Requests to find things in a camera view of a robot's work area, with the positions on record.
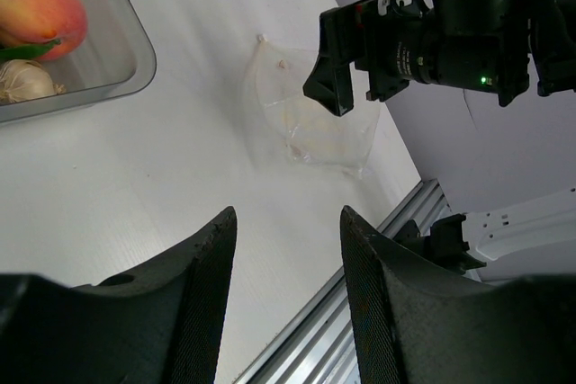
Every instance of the green chili pepper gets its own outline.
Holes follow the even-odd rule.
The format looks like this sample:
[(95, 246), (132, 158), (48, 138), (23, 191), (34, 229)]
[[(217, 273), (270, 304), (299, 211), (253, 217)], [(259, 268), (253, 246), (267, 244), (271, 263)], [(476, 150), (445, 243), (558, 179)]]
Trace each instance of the green chili pepper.
[(51, 49), (60, 45), (60, 40), (51, 40), (46, 44), (28, 44), (21, 45), (20, 47), (12, 47), (10, 49), (0, 49), (0, 61), (8, 61), (15, 59), (31, 60), (44, 56)]

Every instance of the black bracket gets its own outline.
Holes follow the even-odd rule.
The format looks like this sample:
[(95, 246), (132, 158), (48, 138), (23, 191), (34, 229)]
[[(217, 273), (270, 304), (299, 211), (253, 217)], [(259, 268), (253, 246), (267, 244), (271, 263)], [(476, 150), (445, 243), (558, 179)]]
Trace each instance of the black bracket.
[(465, 221), (465, 215), (441, 219), (430, 229), (430, 236), (423, 237), (416, 222), (409, 220), (394, 241), (450, 272), (465, 274), (469, 270), (486, 267), (486, 263), (468, 254), (470, 245), (464, 242), (462, 234)]
[(320, 48), (304, 94), (335, 116), (354, 109), (350, 63), (365, 54), (357, 4), (334, 8), (320, 16)]
[(576, 0), (556, 0), (556, 4), (550, 5), (549, 10), (541, 12), (532, 35), (532, 47), (537, 50), (535, 62), (540, 76), (540, 96), (550, 96), (566, 90), (576, 92), (574, 24)]

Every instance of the gray plastic bin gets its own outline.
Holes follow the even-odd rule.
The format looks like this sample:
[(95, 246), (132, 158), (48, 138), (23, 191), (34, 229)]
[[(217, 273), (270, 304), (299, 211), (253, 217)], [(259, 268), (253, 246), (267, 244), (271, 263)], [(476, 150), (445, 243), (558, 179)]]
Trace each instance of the gray plastic bin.
[(43, 62), (66, 94), (0, 106), (0, 122), (133, 94), (156, 73), (156, 55), (130, 0), (82, 0), (88, 35), (58, 60)]

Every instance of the garlic bulb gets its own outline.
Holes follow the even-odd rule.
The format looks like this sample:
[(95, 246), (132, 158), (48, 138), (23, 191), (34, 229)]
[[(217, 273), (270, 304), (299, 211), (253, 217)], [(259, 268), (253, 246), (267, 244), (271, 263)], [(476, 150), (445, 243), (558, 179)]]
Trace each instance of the garlic bulb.
[(20, 103), (64, 92), (64, 86), (54, 85), (46, 69), (33, 60), (11, 60), (0, 69), (0, 104)]

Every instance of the plastic container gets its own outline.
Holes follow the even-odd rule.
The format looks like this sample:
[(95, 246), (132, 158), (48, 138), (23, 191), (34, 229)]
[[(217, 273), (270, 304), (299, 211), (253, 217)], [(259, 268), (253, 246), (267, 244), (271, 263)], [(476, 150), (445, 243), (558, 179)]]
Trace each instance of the plastic container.
[(44, 62), (67, 93), (0, 106), (0, 122), (133, 94), (156, 73), (156, 55), (130, 0), (82, 0), (88, 34), (63, 58)]
[[(362, 97), (365, 91), (357, 91), (355, 108), (342, 118), (335, 117), (302, 90), (318, 52), (280, 47), (264, 36), (259, 39), (247, 71), (243, 101), (247, 124), (254, 128), (262, 118), (268, 130), (248, 134), (255, 138), (248, 143), (253, 148), (250, 153), (269, 161), (262, 137), (276, 136), (282, 138), (284, 154), (291, 162), (362, 178), (380, 119), (380, 104)], [(364, 87), (363, 81), (367, 89), (367, 76), (351, 73), (355, 89)]]

